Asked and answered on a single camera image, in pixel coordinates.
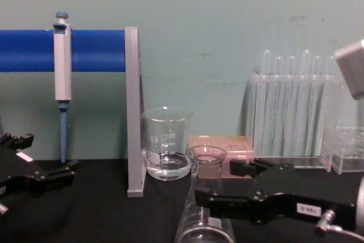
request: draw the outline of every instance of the test tube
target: test tube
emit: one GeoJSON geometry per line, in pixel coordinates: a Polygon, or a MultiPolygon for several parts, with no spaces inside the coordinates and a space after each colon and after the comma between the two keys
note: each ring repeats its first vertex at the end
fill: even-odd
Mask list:
{"type": "Polygon", "coordinates": [[[260,69],[260,78],[257,82],[257,104],[256,104],[256,116],[254,126],[254,151],[257,155],[261,152],[263,141],[263,126],[264,126],[264,107],[266,99],[266,82],[269,71],[269,64],[271,59],[270,50],[264,50],[262,66],[260,69]]]}
{"type": "Polygon", "coordinates": [[[296,65],[296,58],[291,55],[287,59],[286,64],[286,71],[287,71],[287,87],[286,87],[286,96],[284,100],[284,128],[287,128],[287,116],[288,116],[288,108],[291,102],[291,92],[292,92],[292,82],[295,75],[295,65],[296,65]]]}
{"type": "Polygon", "coordinates": [[[277,56],[274,60],[274,76],[275,79],[272,79],[274,85],[274,95],[273,95],[273,123],[271,128],[271,138],[274,137],[274,129],[277,120],[277,108],[278,108],[278,95],[279,95],[279,80],[280,76],[282,75],[282,65],[283,65],[283,58],[282,56],[277,56]]]}
{"type": "Polygon", "coordinates": [[[323,61],[321,63],[321,69],[320,69],[320,75],[326,76],[326,80],[324,80],[324,82],[321,84],[321,95],[320,95],[320,102],[318,104],[318,123],[317,123],[317,136],[319,136],[319,138],[316,138],[315,140],[315,156],[319,156],[319,152],[321,150],[321,145],[322,145],[322,137],[323,137],[323,133],[324,133],[324,115],[326,114],[326,105],[327,105],[327,97],[328,97],[328,93],[329,93],[329,89],[330,89],[330,85],[332,84],[332,82],[330,81],[330,77],[332,77],[333,74],[333,65],[335,62],[335,58],[334,56],[329,56],[328,58],[326,58],[325,61],[323,61]]]}
{"type": "Polygon", "coordinates": [[[257,92],[257,82],[248,81],[246,84],[248,91],[248,106],[247,106],[247,119],[245,127],[245,135],[249,138],[254,136],[254,116],[255,116],[255,95],[257,92]]]}
{"type": "Polygon", "coordinates": [[[309,67],[311,62],[310,50],[304,50],[300,60],[299,68],[299,91],[297,99],[297,115],[295,129],[293,131],[293,155],[303,156],[306,147],[306,129],[309,101],[309,67]]]}
{"type": "Polygon", "coordinates": [[[313,152],[313,137],[315,136],[315,120],[317,117],[317,107],[320,95],[320,86],[322,83],[322,77],[320,77],[320,69],[322,67],[321,56],[316,55],[313,58],[313,63],[311,66],[311,94],[309,98],[309,108],[308,108],[308,130],[307,130],[307,144],[305,149],[305,156],[312,156],[313,152]]]}
{"type": "Polygon", "coordinates": [[[287,84],[289,80],[289,63],[287,63],[287,59],[283,59],[281,56],[276,58],[278,61],[277,68],[280,69],[280,75],[278,76],[278,99],[277,99],[277,107],[276,107],[276,115],[274,120],[274,128],[273,128],[273,147],[272,147],[272,155],[273,156],[283,156],[283,139],[284,139],[284,107],[286,101],[286,91],[287,84]]]}
{"type": "Polygon", "coordinates": [[[292,156],[293,153],[293,133],[295,130],[295,121],[296,121],[296,113],[297,113],[297,97],[298,97],[298,88],[299,88],[299,60],[294,56],[290,56],[288,61],[291,62],[289,67],[290,77],[288,82],[288,87],[286,91],[286,121],[284,123],[284,147],[283,147],[283,156],[292,156]]]}

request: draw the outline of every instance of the glass cylinder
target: glass cylinder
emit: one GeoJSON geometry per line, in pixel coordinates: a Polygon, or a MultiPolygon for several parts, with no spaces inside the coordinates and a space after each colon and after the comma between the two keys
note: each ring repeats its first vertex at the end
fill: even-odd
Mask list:
{"type": "Polygon", "coordinates": [[[155,108],[142,114],[146,128],[147,171],[156,179],[175,180],[186,176],[191,160],[186,156],[189,120],[183,108],[155,108]]]}
{"type": "Polygon", "coordinates": [[[234,243],[230,219],[210,216],[209,208],[196,205],[196,187],[221,189],[222,162],[226,152],[214,146],[195,146],[187,151],[192,162],[191,187],[177,229],[175,243],[234,243]]]}

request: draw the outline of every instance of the black tabletop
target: black tabletop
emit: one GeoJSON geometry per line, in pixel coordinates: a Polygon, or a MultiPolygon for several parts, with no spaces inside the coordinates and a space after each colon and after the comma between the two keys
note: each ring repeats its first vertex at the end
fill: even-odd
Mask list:
{"type": "MultiPolygon", "coordinates": [[[[41,162],[51,168],[54,162],[41,162]]],[[[320,176],[332,176],[323,170],[320,176]]],[[[363,174],[343,174],[348,183],[363,174]]],[[[187,176],[172,182],[147,177],[144,197],[128,198],[126,160],[81,161],[73,185],[41,197],[12,195],[0,200],[10,208],[0,216],[0,242],[120,243],[173,242],[190,186],[187,176]]],[[[238,243],[356,242],[336,234],[317,237],[313,224],[278,219],[257,226],[233,220],[238,243]]]]}

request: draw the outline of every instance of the white label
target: white label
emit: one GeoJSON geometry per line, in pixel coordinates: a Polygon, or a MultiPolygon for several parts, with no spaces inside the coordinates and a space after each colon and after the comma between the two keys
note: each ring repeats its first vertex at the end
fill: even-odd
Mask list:
{"type": "Polygon", "coordinates": [[[33,161],[33,159],[30,156],[24,154],[23,152],[18,152],[16,155],[21,157],[22,159],[26,160],[27,162],[33,161]]]}
{"type": "Polygon", "coordinates": [[[321,207],[297,203],[297,213],[302,213],[308,216],[321,217],[321,207]]]}
{"type": "Polygon", "coordinates": [[[0,196],[5,193],[6,186],[0,188],[0,196]]]}
{"type": "Polygon", "coordinates": [[[218,229],[222,228],[221,220],[216,219],[215,217],[209,217],[209,225],[214,226],[214,227],[216,227],[218,229]]]}
{"type": "Polygon", "coordinates": [[[150,162],[159,165],[160,164],[160,155],[158,153],[150,152],[150,162]]]}

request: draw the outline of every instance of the green painted wall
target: green painted wall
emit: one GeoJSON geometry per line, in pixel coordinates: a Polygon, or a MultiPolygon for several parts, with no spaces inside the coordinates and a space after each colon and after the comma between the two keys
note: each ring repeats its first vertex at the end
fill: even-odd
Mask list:
{"type": "MultiPolygon", "coordinates": [[[[240,134],[246,80],[265,48],[328,55],[364,36],[363,0],[0,0],[0,28],[140,28],[146,108],[192,108],[192,132],[240,134]]],[[[77,74],[70,115],[74,158],[125,156],[125,77],[77,74]]],[[[0,74],[4,131],[36,135],[36,159],[58,158],[51,74],[0,74]]]]}

